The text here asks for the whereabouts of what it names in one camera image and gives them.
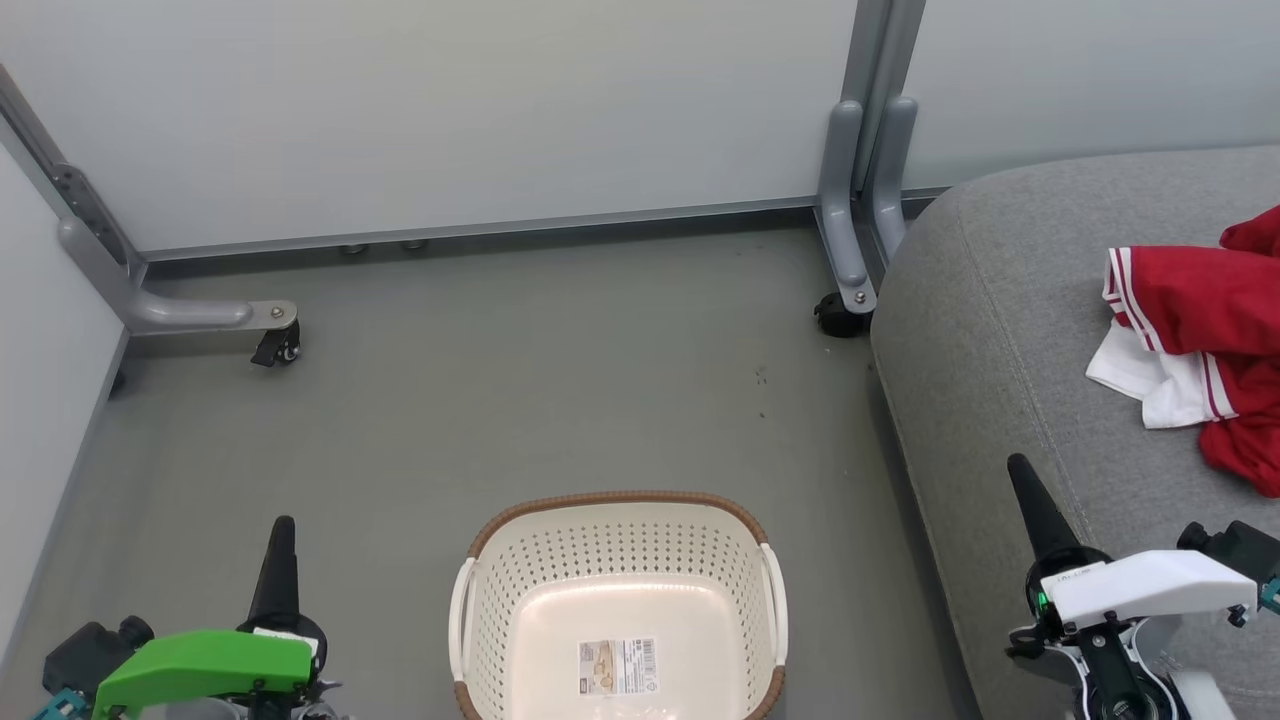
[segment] white cloth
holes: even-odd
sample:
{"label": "white cloth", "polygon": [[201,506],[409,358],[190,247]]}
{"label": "white cloth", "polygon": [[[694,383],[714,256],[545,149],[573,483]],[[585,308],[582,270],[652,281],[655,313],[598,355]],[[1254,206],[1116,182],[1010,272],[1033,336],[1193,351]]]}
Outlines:
{"label": "white cloth", "polygon": [[1147,350],[1138,333],[1111,320],[1084,377],[1140,400],[1142,424],[1155,430],[1216,419],[1204,392],[1207,372],[1203,352]]}

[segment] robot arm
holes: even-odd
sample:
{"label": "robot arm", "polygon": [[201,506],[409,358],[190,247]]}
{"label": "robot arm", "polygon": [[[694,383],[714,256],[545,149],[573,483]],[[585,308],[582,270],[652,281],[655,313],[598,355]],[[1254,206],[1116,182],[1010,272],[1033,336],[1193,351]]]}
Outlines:
{"label": "robot arm", "polygon": [[1139,646],[1158,651],[1189,612],[1225,610],[1238,628],[1258,606],[1280,612],[1280,541],[1244,523],[1212,537],[1192,523],[1180,550],[1112,561],[1079,543],[1027,457],[1011,456],[1009,475],[1036,562],[1025,585],[1034,623],[1010,633],[1007,655],[1078,687],[1085,720],[1233,717],[1211,679],[1157,675]]}
{"label": "robot arm", "polygon": [[324,632],[298,611],[293,518],[280,516],[262,560],[248,619],[236,630],[156,638],[128,618],[119,632],[90,623],[45,659],[42,684],[54,700],[36,720],[138,717],[142,708],[223,698],[248,720],[289,720],[294,708],[323,708]]}

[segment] metal leg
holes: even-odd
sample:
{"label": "metal leg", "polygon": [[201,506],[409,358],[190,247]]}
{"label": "metal leg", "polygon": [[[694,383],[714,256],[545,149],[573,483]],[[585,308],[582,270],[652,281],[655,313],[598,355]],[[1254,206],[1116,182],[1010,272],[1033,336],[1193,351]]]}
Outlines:
{"label": "metal leg", "polygon": [[106,204],[97,196],[88,178],[78,168],[67,163],[55,163],[50,179],[54,186],[67,199],[72,213],[84,220],[84,225],[97,237],[99,242],[111,254],[111,259],[119,264],[134,282],[141,279],[142,268],[146,265],[142,256],[133,249],[133,243],[120,229],[120,224],[111,217]]}
{"label": "metal leg", "polygon": [[872,154],[868,174],[870,217],[886,264],[892,260],[906,234],[906,222],[902,218],[902,170],[906,168],[906,151],[911,145],[916,110],[918,105],[910,97],[888,101]]}
{"label": "metal leg", "polygon": [[[268,331],[268,357],[292,361],[298,351],[298,307],[288,300],[175,300],[147,292],[129,279],[110,251],[79,218],[58,223],[58,241],[99,295],[136,337]],[[257,357],[264,354],[259,347]]]}
{"label": "metal leg", "polygon": [[876,291],[858,246],[851,206],[854,160],[861,124],[863,106],[854,100],[846,100],[831,111],[817,209],[818,227],[836,273],[840,297],[850,313],[860,315],[876,309]]}
{"label": "metal leg", "polygon": [[876,290],[854,231],[854,161],[861,126],[863,106],[856,100],[845,100],[832,109],[818,178],[818,208],[814,211],[838,290],[823,297],[813,314],[822,332],[832,337],[854,337],[867,332],[876,309]]}

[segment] sofa seam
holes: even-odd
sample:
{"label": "sofa seam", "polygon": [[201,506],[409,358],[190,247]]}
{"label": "sofa seam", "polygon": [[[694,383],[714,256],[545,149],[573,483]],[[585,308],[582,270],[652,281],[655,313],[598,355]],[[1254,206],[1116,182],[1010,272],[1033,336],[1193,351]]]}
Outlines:
{"label": "sofa seam", "polygon": [[991,306],[992,318],[996,320],[996,328],[1000,332],[1001,340],[1009,354],[1012,356],[1014,363],[1009,364],[1010,370],[1012,370],[1014,380],[1021,389],[1023,406],[1025,410],[1030,411],[1033,419],[1033,427],[1036,434],[1039,436],[1041,442],[1044,445],[1044,450],[1053,457],[1053,465],[1059,471],[1062,489],[1070,498],[1071,511],[1079,518],[1080,525],[1084,529],[1084,539],[1093,544],[1097,538],[1093,532],[1093,525],[1089,523],[1088,515],[1084,512],[1084,507],[1080,503],[1080,498],[1075,492],[1075,487],[1071,483],[1070,473],[1066,470],[1066,464],[1062,461],[1061,454],[1057,451],[1057,439],[1053,437],[1053,430],[1050,429],[1048,423],[1044,421],[1044,414],[1041,410],[1039,397],[1036,395],[1036,389],[1027,377],[1027,364],[1023,360],[1021,352],[1019,352],[1016,343],[1012,341],[1012,333],[1009,329],[1009,324],[1005,322],[1005,316],[1000,310],[1000,305],[996,302],[996,296],[991,290],[991,284],[987,282],[986,274],[982,272],[982,266],[978,264],[977,258],[974,258],[973,246],[969,243],[969,231],[965,222],[965,208],[968,206],[968,197],[956,199],[956,228],[960,231],[960,247],[964,250],[965,258],[969,260],[969,265],[973,268],[978,282],[982,283],[983,296],[986,296],[987,304]]}

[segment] red garment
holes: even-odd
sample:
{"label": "red garment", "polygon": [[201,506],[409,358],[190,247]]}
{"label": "red garment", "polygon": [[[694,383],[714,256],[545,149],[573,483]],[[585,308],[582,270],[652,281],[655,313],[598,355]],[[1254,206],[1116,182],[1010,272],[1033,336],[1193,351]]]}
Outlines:
{"label": "red garment", "polygon": [[1280,206],[1221,245],[1112,249],[1103,297],[1147,350],[1202,365],[1208,464],[1280,497]]}

